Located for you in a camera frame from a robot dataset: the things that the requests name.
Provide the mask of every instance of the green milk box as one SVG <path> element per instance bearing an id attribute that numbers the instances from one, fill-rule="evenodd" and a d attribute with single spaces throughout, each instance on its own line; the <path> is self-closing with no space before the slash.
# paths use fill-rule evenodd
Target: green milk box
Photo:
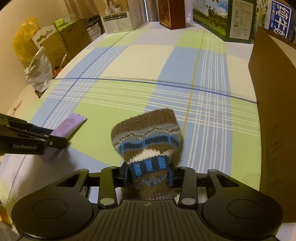
<path id="1" fill-rule="evenodd" d="M 193 21 L 228 42 L 250 43 L 257 0 L 193 0 Z"/>

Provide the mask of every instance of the purple tube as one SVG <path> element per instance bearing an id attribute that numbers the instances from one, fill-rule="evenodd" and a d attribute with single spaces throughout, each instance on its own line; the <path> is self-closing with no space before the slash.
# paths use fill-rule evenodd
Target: purple tube
<path id="1" fill-rule="evenodd" d="M 77 113 L 72 113 L 56 129 L 54 129 L 50 135 L 69 138 L 85 121 L 86 117 Z M 50 161 L 58 150 L 58 148 L 48 147 L 45 149 L 44 154 L 39 156 L 44 161 Z"/>

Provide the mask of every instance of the knitted sock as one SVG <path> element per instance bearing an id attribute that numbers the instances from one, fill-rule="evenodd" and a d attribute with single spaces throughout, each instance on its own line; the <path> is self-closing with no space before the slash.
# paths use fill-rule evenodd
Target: knitted sock
<path id="1" fill-rule="evenodd" d="M 173 110 L 154 110 L 117 124 L 111 131 L 114 149 L 127 162 L 141 199 L 167 199 L 170 158 L 181 131 Z"/>

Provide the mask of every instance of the small cardboard box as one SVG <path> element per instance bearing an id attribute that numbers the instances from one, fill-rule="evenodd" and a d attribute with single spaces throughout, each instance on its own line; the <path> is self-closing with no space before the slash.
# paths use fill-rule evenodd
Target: small cardboard box
<path id="1" fill-rule="evenodd" d="M 193 0 L 193 20 L 224 41 L 250 43 L 256 0 Z"/>
<path id="2" fill-rule="evenodd" d="M 296 45 L 259 27 L 249 62 L 260 119 L 260 191 L 296 222 L 295 89 Z"/>
<path id="3" fill-rule="evenodd" d="M 53 67 L 59 67 L 65 54 L 64 65 L 72 60 L 91 42 L 83 20 L 78 20 L 60 32 L 45 39 L 40 45 L 45 47 L 45 53 Z"/>
<path id="4" fill-rule="evenodd" d="M 168 29 L 185 28 L 184 0 L 158 0 L 159 22 Z"/>
<path id="5" fill-rule="evenodd" d="M 105 33 L 133 31 L 142 23 L 138 0 L 95 0 Z"/>
<path id="6" fill-rule="evenodd" d="M 257 0 L 254 38 L 258 26 L 296 43 L 296 11 L 284 0 Z"/>

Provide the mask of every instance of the plaid tablecloth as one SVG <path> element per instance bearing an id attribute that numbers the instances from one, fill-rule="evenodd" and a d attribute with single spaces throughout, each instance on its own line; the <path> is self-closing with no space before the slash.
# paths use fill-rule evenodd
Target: plaid tablecloth
<path id="1" fill-rule="evenodd" d="M 182 128 L 176 165 L 218 169 L 259 189 L 261 141 L 256 96 L 248 71 L 252 45 L 226 43 L 197 24 L 170 31 L 147 23 L 132 32 L 102 35 L 75 57 L 23 116 L 54 129 L 70 113 L 88 118 L 71 145 L 50 162 L 6 155 L 0 166 L 7 208 L 79 168 L 98 172 L 122 164 L 113 150 L 114 125 L 171 108 Z M 97 202 L 97 189 L 90 200 Z M 296 237 L 285 224 L 282 241 Z"/>

